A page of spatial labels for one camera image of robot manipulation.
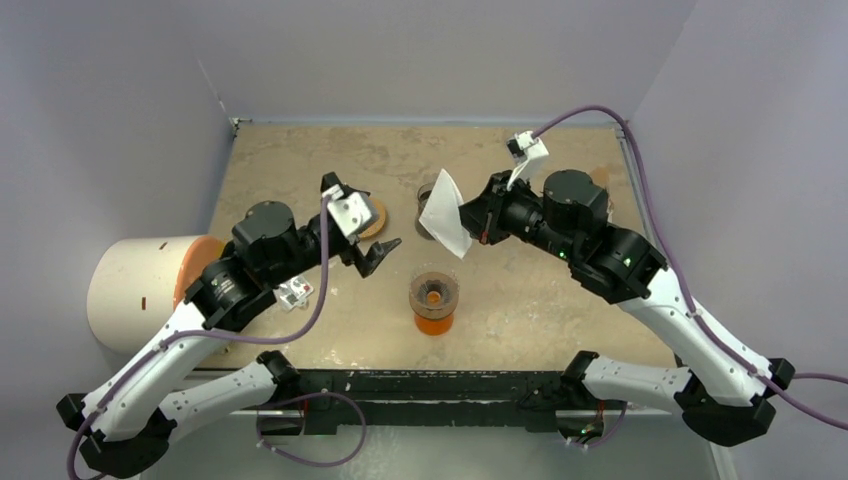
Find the white paper coffee filter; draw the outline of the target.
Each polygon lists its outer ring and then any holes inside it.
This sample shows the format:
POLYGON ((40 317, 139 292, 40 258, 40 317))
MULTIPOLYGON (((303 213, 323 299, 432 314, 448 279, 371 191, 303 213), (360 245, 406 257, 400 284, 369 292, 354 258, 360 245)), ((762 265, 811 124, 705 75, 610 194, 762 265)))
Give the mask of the white paper coffee filter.
POLYGON ((471 236, 460 220, 459 207, 462 204, 463 198, 456 182, 447 170, 442 169, 420 218, 433 238, 460 260, 472 246, 471 236))

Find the smoked glass carafe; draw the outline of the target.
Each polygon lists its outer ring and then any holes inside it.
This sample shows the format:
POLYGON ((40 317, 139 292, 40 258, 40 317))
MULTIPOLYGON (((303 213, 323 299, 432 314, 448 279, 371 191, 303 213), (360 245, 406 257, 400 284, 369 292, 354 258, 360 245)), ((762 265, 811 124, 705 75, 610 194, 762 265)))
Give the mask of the smoked glass carafe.
POLYGON ((432 193, 433 187, 435 186, 434 182, 428 182, 421 185, 416 193, 416 203, 417 203, 417 213, 415 217, 415 229, 416 232, 425 240, 433 240, 433 236, 428 232, 428 230, 422 225, 420 218, 425 209, 429 197, 432 193))

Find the clear glass dripper cone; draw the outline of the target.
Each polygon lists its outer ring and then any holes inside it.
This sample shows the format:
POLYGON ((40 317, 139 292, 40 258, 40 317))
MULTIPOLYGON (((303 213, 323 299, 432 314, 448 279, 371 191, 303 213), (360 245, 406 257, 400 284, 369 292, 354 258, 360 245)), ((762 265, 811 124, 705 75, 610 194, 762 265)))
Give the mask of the clear glass dripper cone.
POLYGON ((454 312, 460 298, 459 280, 454 271, 439 264, 422 264, 410 277, 408 300, 414 313, 435 319, 454 312), (442 295, 436 307, 424 305, 425 295, 436 291, 442 295))

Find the orange glass carafe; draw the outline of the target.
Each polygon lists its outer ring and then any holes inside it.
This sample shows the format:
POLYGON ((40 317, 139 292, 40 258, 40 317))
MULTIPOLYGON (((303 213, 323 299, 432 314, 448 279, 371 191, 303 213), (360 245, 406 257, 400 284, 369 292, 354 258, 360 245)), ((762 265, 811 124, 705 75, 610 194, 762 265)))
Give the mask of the orange glass carafe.
MULTIPOLYGON (((442 295, 436 291, 430 291, 425 295, 424 305, 436 307, 442 300, 442 295)), ((454 313, 446 314, 440 318, 431 319, 418 313, 414 314, 417 328, 424 334, 438 336, 446 333, 453 326, 454 313)))

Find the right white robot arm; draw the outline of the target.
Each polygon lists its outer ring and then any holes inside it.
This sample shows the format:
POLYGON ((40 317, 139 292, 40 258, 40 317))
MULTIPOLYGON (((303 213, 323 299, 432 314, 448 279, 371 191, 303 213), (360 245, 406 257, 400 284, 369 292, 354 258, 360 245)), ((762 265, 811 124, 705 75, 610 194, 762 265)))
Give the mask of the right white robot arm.
POLYGON ((463 228, 484 245, 510 237, 563 261, 584 289, 648 327, 680 359, 658 368, 579 352, 561 377, 576 407, 614 400, 679 415, 702 438, 732 447, 764 435, 770 398, 795 370, 735 338, 697 303, 684 300, 665 257, 641 234, 608 219, 608 192, 578 170, 550 174, 540 193, 509 172, 459 207, 463 228))

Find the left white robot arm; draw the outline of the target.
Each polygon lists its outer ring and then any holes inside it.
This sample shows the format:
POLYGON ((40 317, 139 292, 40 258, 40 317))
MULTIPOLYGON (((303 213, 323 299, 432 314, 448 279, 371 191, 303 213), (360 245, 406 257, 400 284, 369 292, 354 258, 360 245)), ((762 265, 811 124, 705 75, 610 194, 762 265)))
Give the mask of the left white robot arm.
POLYGON ((111 379, 88 393, 64 396, 57 411, 74 431, 66 457, 70 478, 82 459, 97 478, 127 479, 160 460, 188 433, 234 411, 269 404, 284 409, 298 398, 300 375, 281 353, 291 342, 252 337, 245 328, 277 300, 285 282, 331 258, 370 276, 396 240, 360 250, 361 234, 379 220, 368 192, 334 173, 321 181, 318 214, 304 225, 278 201, 252 206, 236 223, 221 256, 186 289, 161 329, 111 379), (242 369, 203 385, 178 384, 205 358, 233 343, 263 352, 242 369))

